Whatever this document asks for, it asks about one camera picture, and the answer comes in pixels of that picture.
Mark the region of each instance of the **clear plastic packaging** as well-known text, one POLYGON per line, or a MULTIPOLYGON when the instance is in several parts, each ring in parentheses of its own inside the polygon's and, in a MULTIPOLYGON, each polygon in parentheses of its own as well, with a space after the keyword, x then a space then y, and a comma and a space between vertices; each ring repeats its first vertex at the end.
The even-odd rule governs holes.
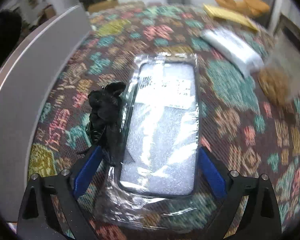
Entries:
POLYGON ((259 73, 259 83, 269 100, 285 106, 300 92, 300 40, 288 28, 278 34, 277 43, 259 73))
POLYGON ((244 77, 264 66, 262 58, 253 48, 225 28, 204 30, 201 37, 234 64, 244 77))
POLYGON ((162 218, 183 213, 171 213, 169 207, 177 199, 191 197, 196 182, 196 72, 195 54, 135 58, 122 96, 121 161, 108 170, 96 200, 98 218, 132 227, 169 228, 162 218))

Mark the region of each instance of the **colorful carpet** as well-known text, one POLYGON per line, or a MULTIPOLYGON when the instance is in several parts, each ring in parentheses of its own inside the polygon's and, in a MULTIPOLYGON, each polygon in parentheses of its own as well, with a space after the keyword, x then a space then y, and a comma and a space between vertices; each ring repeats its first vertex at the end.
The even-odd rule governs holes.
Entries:
MULTIPOLYGON (((199 37, 201 30, 218 25, 199 7, 123 6, 95 14, 90 20, 94 31, 70 58, 42 111, 29 175, 55 175, 79 158, 76 153, 90 145, 85 134, 90 113, 88 93, 113 81, 127 82, 136 55, 196 53, 201 82, 201 144, 242 175, 269 175, 284 229, 300 210, 300 95, 293 101, 292 118, 286 118, 264 96, 256 75, 243 79, 199 37)), ((229 24, 224 26, 247 41, 263 59, 273 47, 273 40, 264 32, 253 35, 229 24)), ((219 206, 202 180, 193 196, 170 205, 171 212, 188 206, 193 207, 192 212, 169 221, 160 215, 155 216, 155 222, 153 218, 144 219, 145 224, 168 223, 190 228, 190 232, 132 230, 95 218, 103 181, 104 173, 99 171, 78 201, 102 239, 197 239, 219 206)), ((56 198, 54 203, 63 230, 71 235, 56 198)), ((238 227, 245 203, 243 199, 228 235, 238 227)))

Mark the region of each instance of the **blue gripper pad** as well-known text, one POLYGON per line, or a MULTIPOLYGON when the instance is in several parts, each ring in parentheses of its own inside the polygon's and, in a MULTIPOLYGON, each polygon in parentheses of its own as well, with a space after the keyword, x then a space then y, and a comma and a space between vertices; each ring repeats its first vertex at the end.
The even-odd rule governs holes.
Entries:
POLYGON ((88 161, 82 167, 78 176, 74 180, 73 195, 75 199, 85 194, 93 175, 96 173, 103 158, 102 148, 96 147, 94 152, 89 157, 88 161))
POLYGON ((201 168, 202 173, 206 177, 215 197, 225 197, 226 182, 202 147, 199 149, 199 167, 201 168))

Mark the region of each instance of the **plastic bag package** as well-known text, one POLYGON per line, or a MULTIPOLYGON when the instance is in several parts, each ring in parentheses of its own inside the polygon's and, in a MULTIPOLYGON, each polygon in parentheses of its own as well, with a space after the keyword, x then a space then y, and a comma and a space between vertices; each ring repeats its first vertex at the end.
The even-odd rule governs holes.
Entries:
POLYGON ((285 27, 258 75, 264 94, 275 105, 286 106, 300 93, 300 39, 285 27))
POLYGON ((196 183, 196 72, 195 54, 135 58, 122 95, 121 160, 108 170, 96 200, 96 218, 128 227, 185 230, 185 225, 178 228, 169 221, 196 209, 186 205, 174 210, 191 196, 196 183))
POLYGON ((244 77, 264 66, 260 55, 229 30, 204 30, 201 37, 234 64, 244 77))

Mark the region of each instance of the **label sticker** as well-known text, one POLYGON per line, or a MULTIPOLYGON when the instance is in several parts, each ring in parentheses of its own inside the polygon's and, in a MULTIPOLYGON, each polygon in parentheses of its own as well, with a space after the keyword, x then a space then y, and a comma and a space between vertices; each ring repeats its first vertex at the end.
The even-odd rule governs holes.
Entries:
POLYGON ((194 101, 194 97, 190 96, 190 80, 169 77, 155 79, 152 76, 140 79, 136 103, 188 109, 194 101))

